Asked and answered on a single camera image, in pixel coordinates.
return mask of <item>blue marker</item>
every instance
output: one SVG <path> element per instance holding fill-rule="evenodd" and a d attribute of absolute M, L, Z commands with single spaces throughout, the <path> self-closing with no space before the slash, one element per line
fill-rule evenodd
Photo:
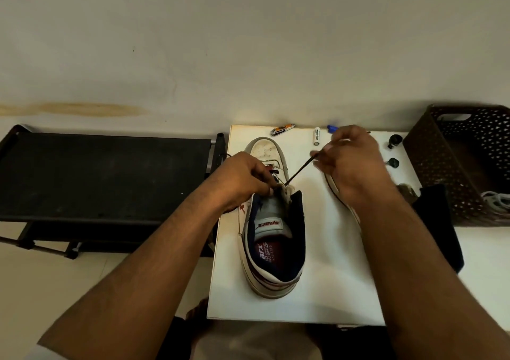
<path fill-rule="evenodd" d="M 337 126 L 333 126 L 333 125 L 328 125 L 327 128 L 328 128 L 328 133 L 334 133 L 338 129 Z"/>

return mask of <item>brown plastic basket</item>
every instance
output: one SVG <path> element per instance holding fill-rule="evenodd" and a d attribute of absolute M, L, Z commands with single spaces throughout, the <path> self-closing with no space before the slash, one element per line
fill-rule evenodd
<path fill-rule="evenodd" d="M 457 226 L 510 225 L 481 197 L 510 193 L 510 109 L 495 105 L 430 105 L 403 141 L 420 183 L 446 186 Z"/>

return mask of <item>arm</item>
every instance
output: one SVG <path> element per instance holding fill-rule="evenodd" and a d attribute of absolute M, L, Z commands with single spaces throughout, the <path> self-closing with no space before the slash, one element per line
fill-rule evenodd
<path fill-rule="evenodd" d="M 256 158 L 244 152 L 228 158 L 39 344 L 72 360 L 154 359 L 218 218 L 274 186 Z"/>
<path fill-rule="evenodd" d="M 363 244 L 401 358 L 509 358 L 510 339 L 474 299 L 392 182 L 377 142 L 339 128 L 316 165 L 360 217 Z"/>

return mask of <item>white table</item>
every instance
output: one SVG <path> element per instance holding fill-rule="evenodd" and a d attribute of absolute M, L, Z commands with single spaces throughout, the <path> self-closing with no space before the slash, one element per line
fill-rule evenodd
<path fill-rule="evenodd" d="M 266 126 L 233 125 L 228 153 L 243 151 L 254 138 L 269 137 L 270 130 Z M 373 131 L 372 135 L 385 160 L 395 157 L 400 161 L 397 169 L 388 167 L 394 182 L 408 183 L 419 192 L 420 183 L 404 147 L 386 148 L 393 133 Z M 318 147 L 312 138 L 312 128 L 295 128 L 274 138 L 284 152 L 290 176 L 309 158 L 309 151 L 329 142 L 330 135 L 322 130 Z M 277 300 L 252 292 L 241 267 L 236 240 L 238 215 L 234 211 L 220 219 L 207 317 L 383 325 L 372 275 L 351 215 L 331 195 L 323 175 L 313 165 L 292 184 L 303 192 L 307 232 L 307 258 L 296 288 Z M 496 321 L 510 329 L 510 228 L 457 228 L 457 235 L 466 262 L 461 279 Z"/>

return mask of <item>person's right arm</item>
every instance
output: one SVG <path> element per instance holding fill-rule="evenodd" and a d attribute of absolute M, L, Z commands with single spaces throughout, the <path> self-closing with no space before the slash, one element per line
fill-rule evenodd
<path fill-rule="evenodd" d="M 505 358 L 510 338 L 469 293 L 389 176 L 377 142 L 339 128 L 315 162 L 360 218 L 363 244 L 399 358 Z"/>

